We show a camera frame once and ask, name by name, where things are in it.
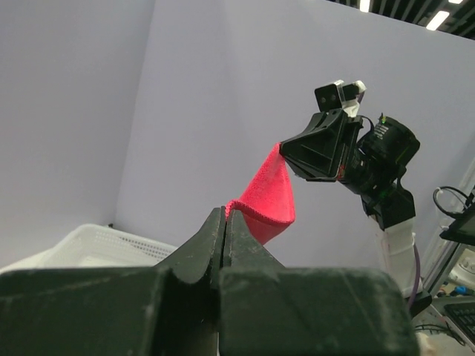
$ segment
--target gray wall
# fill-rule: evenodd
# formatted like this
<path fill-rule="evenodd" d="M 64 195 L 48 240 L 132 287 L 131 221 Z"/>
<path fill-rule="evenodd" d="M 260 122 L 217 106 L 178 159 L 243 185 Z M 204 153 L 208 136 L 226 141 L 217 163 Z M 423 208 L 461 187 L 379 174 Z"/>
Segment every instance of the gray wall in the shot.
<path fill-rule="evenodd" d="M 154 1 L 0 1 L 0 266 L 114 219 Z"/>
<path fill-rule="evenodd" d="M 240 195 L 275 142 L 305 127 L 317 111 L 313 89 L 336 79 L 362 79 L 360 113 L 384 111 L 418 136 L 403 185 L 418 214 L 433 214 L 428 197 L 475 131 L 472 58 L 466 39 L 328 1 L 159 1 L 116 223 L 183 243 L 212 207 Z M 292 184 L 297 220 L 267 245 L 278 259 L 376 264 L 357 196 L 338 184 Z"/>

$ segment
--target white crate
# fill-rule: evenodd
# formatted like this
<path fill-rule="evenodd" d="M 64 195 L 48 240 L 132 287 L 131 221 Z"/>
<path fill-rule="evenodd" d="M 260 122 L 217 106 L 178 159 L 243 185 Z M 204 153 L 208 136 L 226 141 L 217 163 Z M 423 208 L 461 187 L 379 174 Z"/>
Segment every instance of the white crate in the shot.
<path fill-rule="evenodd" d="M 38 268 L 153 266 L 177 248 L 100 225 L 81 225 L 49 250 Z"/>

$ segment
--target red towel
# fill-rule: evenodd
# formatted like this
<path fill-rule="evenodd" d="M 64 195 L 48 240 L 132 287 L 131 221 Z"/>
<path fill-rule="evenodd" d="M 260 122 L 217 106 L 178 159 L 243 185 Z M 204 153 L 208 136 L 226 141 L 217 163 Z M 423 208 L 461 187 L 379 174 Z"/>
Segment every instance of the red towel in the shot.
<path fill-rule="evenodd" d="M 242 211 L 252 236 L 262 244 L 295 221 L 292 186 L 280 145 L 275 144 L 243 195 L 226 204 L 226 218 L 233 209 Z"/>

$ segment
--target ceiling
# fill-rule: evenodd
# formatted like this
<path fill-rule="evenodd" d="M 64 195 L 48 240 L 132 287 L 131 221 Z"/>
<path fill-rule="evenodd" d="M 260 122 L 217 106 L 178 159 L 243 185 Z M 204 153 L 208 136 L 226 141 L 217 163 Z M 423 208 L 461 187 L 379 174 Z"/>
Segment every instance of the ceiling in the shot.
<path fill-rule="evenodd" d="M 328 0 L 358 8 L 358 0 Z M 451 4 L 448 0 L 372 0 L 371 13 L 426 26 L 440 10 L 449 17 L 437 29 L 467 39 L 475 39 L 475 0 Z"/>

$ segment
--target keyboard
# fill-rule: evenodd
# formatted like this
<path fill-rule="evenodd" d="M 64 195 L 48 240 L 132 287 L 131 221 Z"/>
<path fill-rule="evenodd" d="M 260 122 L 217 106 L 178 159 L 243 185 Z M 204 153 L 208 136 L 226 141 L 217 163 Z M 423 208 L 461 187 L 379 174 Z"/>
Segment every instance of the keyboard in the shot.
<path fill-rule="evenodd" d="M 445 313 L 475 343 L 475 303 L 447 304 Z"/>

